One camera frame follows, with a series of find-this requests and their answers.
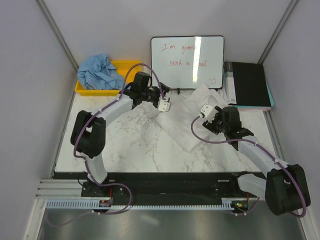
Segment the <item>white long sleeve shirt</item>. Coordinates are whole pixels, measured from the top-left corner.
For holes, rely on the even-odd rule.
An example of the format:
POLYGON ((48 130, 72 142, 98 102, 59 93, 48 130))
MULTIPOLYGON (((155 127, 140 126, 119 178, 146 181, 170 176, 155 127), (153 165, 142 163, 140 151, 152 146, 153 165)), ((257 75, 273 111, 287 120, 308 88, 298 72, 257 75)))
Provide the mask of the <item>white long sleeve shirt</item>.
POLYGON ((202 84, 184 99, 173 100, 169 111, 159 113, 156 122, 175 143, 190 152, 200 143, 192 133, 191 124, 205 104, 212 107, 227 105, 221 94, 202 84))

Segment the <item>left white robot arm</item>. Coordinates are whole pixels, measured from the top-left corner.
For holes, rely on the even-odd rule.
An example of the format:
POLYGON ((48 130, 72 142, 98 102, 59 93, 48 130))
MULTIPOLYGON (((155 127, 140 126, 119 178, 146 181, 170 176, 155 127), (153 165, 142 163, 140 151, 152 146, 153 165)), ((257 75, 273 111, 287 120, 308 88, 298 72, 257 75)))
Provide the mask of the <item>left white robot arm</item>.
POLYGON ((88 178, 94 182, 92 191, 99 197, 106 196, 110 191, 110 185, 105 181, 108 173, 102 157, 107 127, 142 102, 152 103, 160 112, 170 109, 170 98, 165 95, 170 88, 162 82, 159 86, 150 86, 150 80, 149 74, 139 71, 135 74, 133 82, 119 92, 107 106, 95 114, 81 110, 76 116, 70 143, 74 146, 73 153, 79 153, 76 157, 84 159, 88 178))

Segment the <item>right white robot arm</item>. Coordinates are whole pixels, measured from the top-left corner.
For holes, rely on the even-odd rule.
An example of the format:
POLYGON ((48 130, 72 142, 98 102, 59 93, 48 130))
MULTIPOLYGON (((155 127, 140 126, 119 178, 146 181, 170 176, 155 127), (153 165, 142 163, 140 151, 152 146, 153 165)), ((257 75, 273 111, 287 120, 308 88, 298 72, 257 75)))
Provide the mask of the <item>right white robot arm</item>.
POLYGON ((290 213, 303 218, 311 204, 304 169, 299 164, 290 165, 270 153, 247 128, 242 126, 236 107, 204 104, 200 110, 202 124, 215 135, 223 134, 224 142, 249 158, 263 173, 259 178, 252 173, 242 173, 229 184, 235 197, 245 192, 263 197, 270 211, 276 215, 290 213))

